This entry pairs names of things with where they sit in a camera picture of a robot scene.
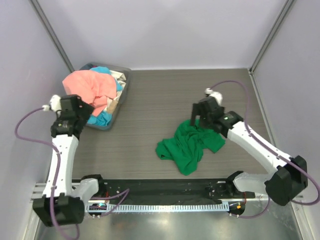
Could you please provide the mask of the green t shirt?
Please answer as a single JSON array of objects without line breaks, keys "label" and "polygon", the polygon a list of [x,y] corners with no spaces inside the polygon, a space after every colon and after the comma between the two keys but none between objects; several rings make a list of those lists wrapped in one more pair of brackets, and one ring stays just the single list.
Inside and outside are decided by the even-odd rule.
[{"label": "green t shirt", "polygon": [[197,170],[205,149],[215,154],[225,143],[214,130],[200,127],[198,119],[194,125],[186,120],[177,127],[173,137],[157,143],[155,152],[161,160],[173,161],[179,172],[188,176]]}]

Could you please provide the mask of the grey plastic bin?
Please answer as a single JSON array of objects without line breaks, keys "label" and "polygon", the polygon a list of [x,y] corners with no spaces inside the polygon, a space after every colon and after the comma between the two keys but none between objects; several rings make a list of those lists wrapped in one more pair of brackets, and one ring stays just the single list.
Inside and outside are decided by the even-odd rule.
[{"label": "grey plastic bin", "polygon": [[119,97],[119,101],[117,106],[115,107],[115,111],[112,114],[112,118],[111,121],[109,122],[108,125],[106,126],[100,126],[100,125],[96,125],[96,124],[87,124],[86,126],[89,128],[93,128],[96,130],[101,130],[101,131],[109,131],[117,118],[117,115],[121,109],[122,104],[125,102],[126,97],[128,95],[128,89],[130,88],[130,83],[133,79],[133,74],[132,74],[132,70],[130,68],[127,67],[122,67],[122,66],[117,66],[117,65],[111,65],[111,64],[103,64],[103,63],[96,63],[96,62],[89,62],[85,65],[83,65],[79,70],[90,70],[93,67],[107,67],[110,71],[116,71],[119,73],[124,74],[126,80],[124,81],[126,84],[123,87],[123,91],[121,96]]}]

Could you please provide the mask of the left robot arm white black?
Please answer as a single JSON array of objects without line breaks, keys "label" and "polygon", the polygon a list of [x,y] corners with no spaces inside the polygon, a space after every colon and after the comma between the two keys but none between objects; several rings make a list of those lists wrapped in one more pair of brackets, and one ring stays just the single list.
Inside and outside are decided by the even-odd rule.
[{"label": "left robot arm white black", "polygon": [[107,192],[100,174],[84,176],[72,186],[72,172],[80,134],[94,108],[80,96],[54,95],[49,108],[56,113],[50,127],[53,146],[47,183],[32,208],[47,227],[82,223],[91,198],[101,200]]}]

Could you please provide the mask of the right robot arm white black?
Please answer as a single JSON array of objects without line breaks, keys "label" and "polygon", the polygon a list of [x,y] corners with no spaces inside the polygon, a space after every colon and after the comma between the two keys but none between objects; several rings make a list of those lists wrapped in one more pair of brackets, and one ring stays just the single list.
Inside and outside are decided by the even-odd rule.
[{"label": "right robot arm white black", "polygon": [[233,173],[227,179],[226,194],[237,198],[243,192],[254,192],[269,196],[280,206],[287,205],[308,186],[306,160],[277,149],[247,126],[236,112],[225,112],[222,100],[221,93],[207,88],[205,98],[192,106],[190,124],[213,130],[236,143],[266,170],[265,174]]}]

